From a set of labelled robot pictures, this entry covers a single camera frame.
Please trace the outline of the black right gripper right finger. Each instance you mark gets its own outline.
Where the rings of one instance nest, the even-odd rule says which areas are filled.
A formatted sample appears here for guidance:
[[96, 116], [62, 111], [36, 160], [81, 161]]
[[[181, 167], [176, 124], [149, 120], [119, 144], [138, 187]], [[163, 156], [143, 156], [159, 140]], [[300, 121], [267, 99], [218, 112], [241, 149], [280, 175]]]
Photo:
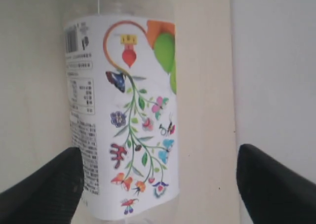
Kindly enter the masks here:
[[314, 224], [316, 185], [252, 144], [237, 154], [236, 181], [254, 224]]

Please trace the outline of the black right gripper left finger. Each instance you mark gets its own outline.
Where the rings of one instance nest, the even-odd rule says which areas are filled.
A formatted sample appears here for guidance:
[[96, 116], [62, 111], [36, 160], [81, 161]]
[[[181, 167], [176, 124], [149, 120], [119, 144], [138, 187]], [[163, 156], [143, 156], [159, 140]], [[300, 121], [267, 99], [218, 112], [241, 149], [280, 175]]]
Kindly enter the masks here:
[[0, 194], [2, 224], [69, 224], [84, 187], [79, 148], [68, 148]]

